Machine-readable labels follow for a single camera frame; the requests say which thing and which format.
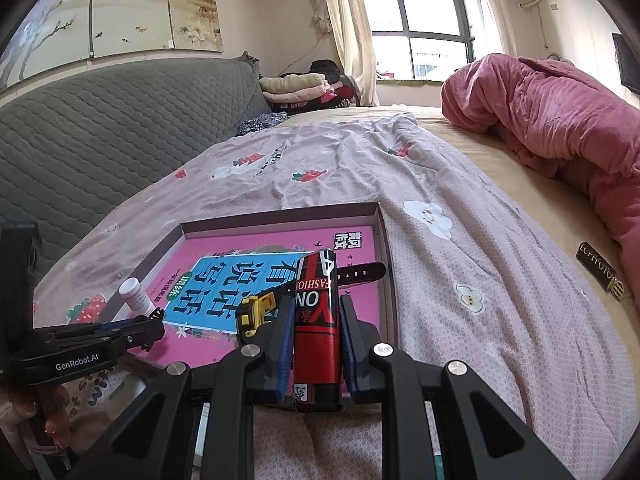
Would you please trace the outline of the folded clothes stack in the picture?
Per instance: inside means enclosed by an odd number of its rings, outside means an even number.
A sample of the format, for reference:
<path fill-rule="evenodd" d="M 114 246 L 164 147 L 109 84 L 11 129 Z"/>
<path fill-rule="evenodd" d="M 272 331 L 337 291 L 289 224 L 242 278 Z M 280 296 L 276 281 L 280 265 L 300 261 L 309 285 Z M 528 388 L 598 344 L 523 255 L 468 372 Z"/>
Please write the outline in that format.
<path fill-rule="evenodd" d="M 355 81 L 332 60 L 314 61 L 303 74 L 262 77 L 259 85 L 273 113 L 296 115 L 360 105 Z"/>

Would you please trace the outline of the grey quilted headboard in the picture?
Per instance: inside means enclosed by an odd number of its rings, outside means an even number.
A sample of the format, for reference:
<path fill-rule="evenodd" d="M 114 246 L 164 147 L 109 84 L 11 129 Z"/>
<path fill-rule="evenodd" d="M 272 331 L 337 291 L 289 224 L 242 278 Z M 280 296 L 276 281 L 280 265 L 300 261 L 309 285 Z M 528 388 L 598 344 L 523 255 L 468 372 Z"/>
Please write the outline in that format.
<path fill-rule="evenodd" d="M 257 58 L 165 58 L 53 81 L 1 109 L 1 218 L 35 221 L 46 274 L 116 206 L 268 105 Z"/>

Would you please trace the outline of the floral wall painting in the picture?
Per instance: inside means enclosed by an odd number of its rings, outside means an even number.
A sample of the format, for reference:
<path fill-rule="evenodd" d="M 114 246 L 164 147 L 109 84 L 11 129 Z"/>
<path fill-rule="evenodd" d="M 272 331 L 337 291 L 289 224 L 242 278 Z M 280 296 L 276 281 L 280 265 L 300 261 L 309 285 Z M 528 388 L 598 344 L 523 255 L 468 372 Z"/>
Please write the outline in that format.
<path fill-rule="evenodd" d="M 162 49 L 224 50 L 216 0 L 38 0 L 1 55 L 1 88 L 88 58 Z"/>

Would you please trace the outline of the black gold label tag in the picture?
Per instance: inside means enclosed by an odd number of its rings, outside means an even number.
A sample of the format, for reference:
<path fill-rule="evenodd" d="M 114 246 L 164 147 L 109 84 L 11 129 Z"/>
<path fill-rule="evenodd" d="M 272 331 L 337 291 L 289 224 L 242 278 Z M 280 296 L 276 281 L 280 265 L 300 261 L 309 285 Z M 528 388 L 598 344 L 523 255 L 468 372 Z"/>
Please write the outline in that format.
<path fill-rule="evenodd" d="M 576 259 L 589 271 L 604 290 L 617 301 L 622 300 L 625 295 L 625 286 L 617 277 L 617 271 L 600 252 L 595 250 L 588 242 L 582 242 L 578 246 Z"/>

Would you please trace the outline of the cream curtain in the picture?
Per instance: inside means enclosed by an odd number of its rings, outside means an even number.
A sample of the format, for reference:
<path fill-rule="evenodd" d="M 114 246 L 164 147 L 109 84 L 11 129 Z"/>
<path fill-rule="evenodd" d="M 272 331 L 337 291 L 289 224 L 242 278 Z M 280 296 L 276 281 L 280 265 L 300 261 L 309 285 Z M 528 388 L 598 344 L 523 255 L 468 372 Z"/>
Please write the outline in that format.
<path fill-rule="evenodd" d="M 362 106 L 378 106 L 372 32 L 364 0 L 326 0 L 336 52 Z"/>

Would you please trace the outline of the red black lighter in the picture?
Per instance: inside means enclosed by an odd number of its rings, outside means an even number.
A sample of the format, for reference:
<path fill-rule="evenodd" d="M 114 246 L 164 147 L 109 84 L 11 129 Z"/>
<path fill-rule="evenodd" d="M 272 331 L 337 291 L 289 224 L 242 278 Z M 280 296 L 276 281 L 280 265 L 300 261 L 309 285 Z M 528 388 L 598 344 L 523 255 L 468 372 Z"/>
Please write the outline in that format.
<path fill-rule="evenodd" d="M 342 363 L 335 252 L 321 249 L 298 263 L 295 282 L 293 394 L 297 408 L 341 407 Z"/>

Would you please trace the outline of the pink children's book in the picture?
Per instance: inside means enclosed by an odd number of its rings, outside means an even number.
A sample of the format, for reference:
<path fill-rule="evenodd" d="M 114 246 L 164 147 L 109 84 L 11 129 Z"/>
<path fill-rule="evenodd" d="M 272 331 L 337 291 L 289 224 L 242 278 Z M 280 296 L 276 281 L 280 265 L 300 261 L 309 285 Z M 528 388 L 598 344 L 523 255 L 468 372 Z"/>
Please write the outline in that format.
<path fill-rule="evenodd" d="M 291 281 L 302 255 L 326 248 L 340 268 L 375 262 L 374 227 L 183 235 L 141 280 L 154 306 L 166 311 L 165 335 L 134 355 L 157 366 L 220 360 L 236 344 L 242 300 Z"/>

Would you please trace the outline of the window with dark frame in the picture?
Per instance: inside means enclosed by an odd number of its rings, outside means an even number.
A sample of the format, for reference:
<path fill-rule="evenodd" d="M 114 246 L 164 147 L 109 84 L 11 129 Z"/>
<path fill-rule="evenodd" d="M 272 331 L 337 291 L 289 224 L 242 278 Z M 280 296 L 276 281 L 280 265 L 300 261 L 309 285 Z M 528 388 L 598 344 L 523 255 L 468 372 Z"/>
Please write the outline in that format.
<path fill-rule="evenodd" d="M 379 80 L 442 82 L 474 60 L 464 0 L 363 0 Z"/>

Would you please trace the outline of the grey cardboard box tray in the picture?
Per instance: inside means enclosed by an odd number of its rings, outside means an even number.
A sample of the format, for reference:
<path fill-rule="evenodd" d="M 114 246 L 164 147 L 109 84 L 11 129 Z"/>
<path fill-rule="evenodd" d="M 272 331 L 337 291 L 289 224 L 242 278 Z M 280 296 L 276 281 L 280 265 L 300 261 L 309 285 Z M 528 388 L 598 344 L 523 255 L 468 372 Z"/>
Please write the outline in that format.
<path fill-rule="evenodd" d="M 134 356 L 154 367 L 219 361 L 234 349 L 241 301 L 295 278 L 304 255 L 332 249 L 338 266 L 390 263 L 381 207 L 343 204 L 183 222 L 157 236 L 131 271 L 165 335 Z"/>

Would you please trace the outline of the white pill bottle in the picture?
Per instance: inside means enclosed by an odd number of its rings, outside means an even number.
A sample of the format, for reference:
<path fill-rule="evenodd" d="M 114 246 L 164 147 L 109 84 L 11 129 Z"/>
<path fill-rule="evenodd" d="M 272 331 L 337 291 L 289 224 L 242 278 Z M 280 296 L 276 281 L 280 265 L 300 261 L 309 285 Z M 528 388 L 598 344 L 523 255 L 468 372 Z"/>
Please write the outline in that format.
<path fill-rule="evenodd" d="M 137 278 L 127 278 L 123 281 L 118 293 L 134 315 L 150 315 L 155 310 L 151 298 Z"/>

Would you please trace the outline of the red pink quilt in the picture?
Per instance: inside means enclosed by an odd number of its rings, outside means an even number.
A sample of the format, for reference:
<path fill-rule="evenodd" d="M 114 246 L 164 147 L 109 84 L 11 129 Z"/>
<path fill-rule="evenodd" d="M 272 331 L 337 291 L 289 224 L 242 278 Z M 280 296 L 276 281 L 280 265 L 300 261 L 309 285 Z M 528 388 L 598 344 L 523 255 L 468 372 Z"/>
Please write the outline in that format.
<path fill-rule="evenodd" d="M 498 134 L 522 165 L 588 195 L 638 292 L 638 108 L 566 63 L 500 53 L 454 72 L 440 100 L 451 125 Z"/>

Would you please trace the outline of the blue patterned cloth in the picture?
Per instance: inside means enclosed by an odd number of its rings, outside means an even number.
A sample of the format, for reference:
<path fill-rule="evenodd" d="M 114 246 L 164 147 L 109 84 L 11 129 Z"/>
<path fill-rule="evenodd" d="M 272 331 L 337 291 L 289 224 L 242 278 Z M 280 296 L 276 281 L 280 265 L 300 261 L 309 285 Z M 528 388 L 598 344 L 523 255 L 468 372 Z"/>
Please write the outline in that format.
<path fill-rule="evenodd" d="M 238 125 L 238 133 L 236 135 L 245 136 L 247 133 L 270 129 L 281 125 L 282 122 L 286 122 L 287 120 L 288 114 L 285 112 L 260 114 L 257 117 L 241 122 Z"/>

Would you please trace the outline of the wall mounted television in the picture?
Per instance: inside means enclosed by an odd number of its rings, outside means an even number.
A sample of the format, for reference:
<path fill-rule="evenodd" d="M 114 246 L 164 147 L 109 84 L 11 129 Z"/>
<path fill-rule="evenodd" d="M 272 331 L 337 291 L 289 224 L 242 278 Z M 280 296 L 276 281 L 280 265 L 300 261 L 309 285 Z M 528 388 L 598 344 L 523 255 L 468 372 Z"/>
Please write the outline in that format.
<path fill-rule="evenodd" d="M 612 39 L 616 62 L 620 70 L 620 83 L 638 96 L 640 94 L 640 65 L 622 34 L 613 32 Z"/>

